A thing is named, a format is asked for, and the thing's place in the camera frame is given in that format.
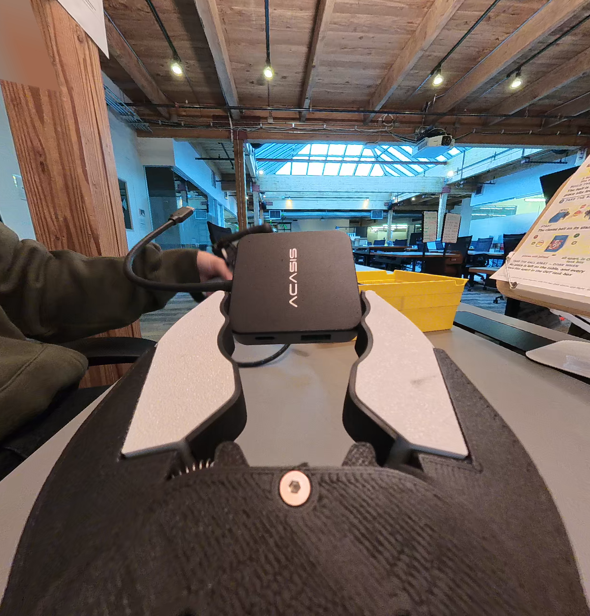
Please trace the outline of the dark monitor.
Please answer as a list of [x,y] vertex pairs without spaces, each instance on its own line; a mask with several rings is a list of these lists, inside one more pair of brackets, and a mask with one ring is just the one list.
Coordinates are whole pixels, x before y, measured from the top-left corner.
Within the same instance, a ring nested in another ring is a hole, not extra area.
[[578,171],[578,167],[570,167],[561,171],[540,176],[539,180],[542,194],[545,199],[545,204],[549,204],[557,191],[561,189],[561,187],[576,171]]

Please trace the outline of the yellow plastic bin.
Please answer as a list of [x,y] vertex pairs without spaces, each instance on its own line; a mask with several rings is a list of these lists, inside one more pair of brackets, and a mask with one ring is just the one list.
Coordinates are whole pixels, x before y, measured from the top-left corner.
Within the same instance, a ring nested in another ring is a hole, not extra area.
[[374,291],[422,332],[453,327],[466,279],[420,272],[357,270],[362,291]]

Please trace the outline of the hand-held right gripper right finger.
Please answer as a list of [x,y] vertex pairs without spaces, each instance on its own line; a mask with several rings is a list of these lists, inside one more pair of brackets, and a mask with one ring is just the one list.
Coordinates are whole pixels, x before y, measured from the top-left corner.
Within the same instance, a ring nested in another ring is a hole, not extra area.
[[360,294],[361,318],[343,408],[355,442],[380,466],[417,465],[420,455],[466,461],[469,449],[435,347],[374,291]]

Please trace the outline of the person's left hand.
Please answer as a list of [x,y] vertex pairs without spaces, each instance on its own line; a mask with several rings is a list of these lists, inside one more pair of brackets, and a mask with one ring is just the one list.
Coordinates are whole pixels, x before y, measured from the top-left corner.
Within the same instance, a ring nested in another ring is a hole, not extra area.
[[196,263],[201,283],[232,281],[232,272],[222,258],[207,251],[198,251]]

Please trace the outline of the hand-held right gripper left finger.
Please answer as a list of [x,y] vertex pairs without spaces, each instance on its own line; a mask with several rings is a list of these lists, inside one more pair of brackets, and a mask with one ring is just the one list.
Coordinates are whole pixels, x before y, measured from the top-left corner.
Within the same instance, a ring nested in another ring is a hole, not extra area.
[[156,344],[123,443],[124,457],[175,451],[214,458],[246,425],[228,296],[216,291]]

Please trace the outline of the wooden pillar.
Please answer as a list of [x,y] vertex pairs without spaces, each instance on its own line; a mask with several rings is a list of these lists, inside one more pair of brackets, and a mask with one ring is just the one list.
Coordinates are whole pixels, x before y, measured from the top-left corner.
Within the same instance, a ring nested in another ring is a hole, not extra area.
[[99,49],[58,1],[30,1],[55,89],[0,81],[37,241],[125,256],[128,241]]

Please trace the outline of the black square hub with cable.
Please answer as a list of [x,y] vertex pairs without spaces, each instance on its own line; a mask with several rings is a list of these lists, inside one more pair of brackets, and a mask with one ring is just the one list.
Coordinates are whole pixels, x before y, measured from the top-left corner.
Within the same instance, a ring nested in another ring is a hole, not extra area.
[[363,309],[351,240],[338,230],[277,233],[270,224],[237,233],[210,228],[213,253],[231,268],[231,281],[163,283],[134,273],[140,251],[192,211],[180,208],[129,251],[124,272],[130,281],[160,291],[226,292],[230,329],[242,344],[345,343],[355,338]]

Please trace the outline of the grey desk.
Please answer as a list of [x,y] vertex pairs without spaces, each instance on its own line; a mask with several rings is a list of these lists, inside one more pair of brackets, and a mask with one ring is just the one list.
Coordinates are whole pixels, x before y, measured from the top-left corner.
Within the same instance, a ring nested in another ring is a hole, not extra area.
[[0,486],[0,615],[590,615],[590,387],[435,347],[466,461],[126,458],[154,350]]

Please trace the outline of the silver board stand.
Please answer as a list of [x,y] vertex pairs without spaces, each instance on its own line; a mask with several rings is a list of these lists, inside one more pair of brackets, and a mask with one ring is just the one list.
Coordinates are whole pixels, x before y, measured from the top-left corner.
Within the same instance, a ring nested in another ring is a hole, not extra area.
[[[552,309],[551,312],[568,319],[572,325],[576,325],[590,334],[590,317],[572,315],[557,309]],[[557,341],[529,350],[525,355],[539,364],[590,380],[590,341],[584,339],[580,341]]]

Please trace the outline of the person's left forearm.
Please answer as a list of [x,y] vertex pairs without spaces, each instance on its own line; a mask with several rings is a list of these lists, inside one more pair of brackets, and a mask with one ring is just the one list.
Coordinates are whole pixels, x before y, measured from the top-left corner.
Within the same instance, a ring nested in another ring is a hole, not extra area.
[[123,258],[49,251],[0,221],[2,338],[72,342],[131,325],[174,295],[129,281]]

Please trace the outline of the black office chair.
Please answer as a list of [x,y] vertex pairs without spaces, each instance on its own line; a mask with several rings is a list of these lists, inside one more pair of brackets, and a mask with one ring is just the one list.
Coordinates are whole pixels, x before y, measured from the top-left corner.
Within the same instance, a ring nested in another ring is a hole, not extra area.
[[[88,371],[96,366],[132,364],[155,343],[142,338],[98,337],[53,345],[82,354],[88,361]],[[82,388],[83,377],[78,384],[59,392],[43,413],[0,443],[0,482],[109,389],[108,384]]]

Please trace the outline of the white ceiling projector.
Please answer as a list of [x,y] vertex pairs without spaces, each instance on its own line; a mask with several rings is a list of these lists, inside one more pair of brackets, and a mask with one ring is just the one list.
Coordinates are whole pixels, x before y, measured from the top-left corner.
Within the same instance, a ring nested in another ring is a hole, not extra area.
[[455,146],[454,138],[442,128],[420,127],[416,136],[417,141],[412,151],[414,158],[436,158]]

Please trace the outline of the white paper notice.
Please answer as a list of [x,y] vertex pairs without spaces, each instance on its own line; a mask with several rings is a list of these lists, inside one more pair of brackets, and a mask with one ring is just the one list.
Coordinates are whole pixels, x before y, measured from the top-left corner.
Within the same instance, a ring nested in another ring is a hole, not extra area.
[[58,1],[109,58],[103,1]]

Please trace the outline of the person's torso olive hoodie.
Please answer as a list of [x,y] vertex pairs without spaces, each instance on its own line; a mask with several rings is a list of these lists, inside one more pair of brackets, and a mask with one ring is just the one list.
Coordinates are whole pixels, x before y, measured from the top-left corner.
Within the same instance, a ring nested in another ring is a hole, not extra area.
[[88,365],[75,350],[0,336],[0,443],[78,384]]

